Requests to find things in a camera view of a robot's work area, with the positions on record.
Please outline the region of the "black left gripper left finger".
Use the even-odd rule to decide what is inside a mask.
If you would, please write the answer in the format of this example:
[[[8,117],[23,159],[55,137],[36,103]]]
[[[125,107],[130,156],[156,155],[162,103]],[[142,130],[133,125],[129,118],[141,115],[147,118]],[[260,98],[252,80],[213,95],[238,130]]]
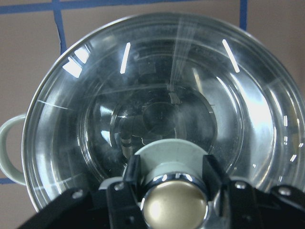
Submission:
[[[138,206],[140,193],[138,178],[141,158],[133,155],[127,165],[122,181],[109,185],[106,191],[111,229],[142,229],[143,216]]]

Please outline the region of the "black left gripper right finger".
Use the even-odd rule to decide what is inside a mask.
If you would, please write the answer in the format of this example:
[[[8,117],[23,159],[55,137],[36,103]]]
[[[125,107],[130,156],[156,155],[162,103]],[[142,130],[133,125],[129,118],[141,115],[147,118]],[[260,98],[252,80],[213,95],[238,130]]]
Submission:
[[[223,229],[255,229],[256,197],[250,184],[231,180],[213,155],[204,155],[202,178]]]

